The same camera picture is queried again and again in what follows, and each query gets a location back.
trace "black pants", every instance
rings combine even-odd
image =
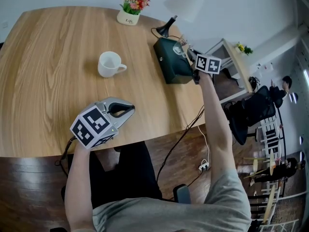
[[[259,174],[266,174],[266,175],[262,177],[256,177],[254,179],[254,182],[276,181],[284,177],[282,176],[281,169],[279,168],[275,168],[272,175],[270,175],[269,168],[265,169]]]
[[[121,149],[115,170],[105,172],[94,151],[90,152],[89,173],[92,207],[125,198],[162,199],[145,142],[117,147]],[[73,155],[68,155],[69,168]],[[65,187],[61,191],[64,199]]]

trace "white lampshade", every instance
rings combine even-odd
[[[204,0],[166,0],[164,5],[173,14],[188,22],[193,22],[203,6]]]

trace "white cable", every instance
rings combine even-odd
[[[198,129],[199,129],[199,131],[201,132],[201,134],[204,136],[204,138],[205,138],[205,143],[206,143],[206,147],[207,147],[207,149],[208,149],[208,156],[207,156],[207,162],[209,162],[209,152],[210,152],[210,150],[209,150],[209,147],[208,147],[208,144],[207,144],[207,141],[206,141],[206,137],[205,137],[205,135],[204,135],[204,133],[202,133],[202,131],[201,131],[201,129],[199,128],[199,126],[197,126],[198,127]]]
[[[203,165],[203,161],[205,161],[207,163],[206,159],[203,159],[202,162],[201,162],[201,165]]]

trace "black office chair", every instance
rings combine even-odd
[[[262,86],[247,100],[242,99],[225,109],[225,114],[235,139],[240,145],[244,145],[250,135],[248,127],[263,119],[273,117],[276,109],[268,88]]]

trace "yellow flowers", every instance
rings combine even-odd
[[[244,52],[245,51],[245,47],[241,44],[241,43],[237,43],[236,46],[238,47],[238,49],[241,51],[241,52]]]

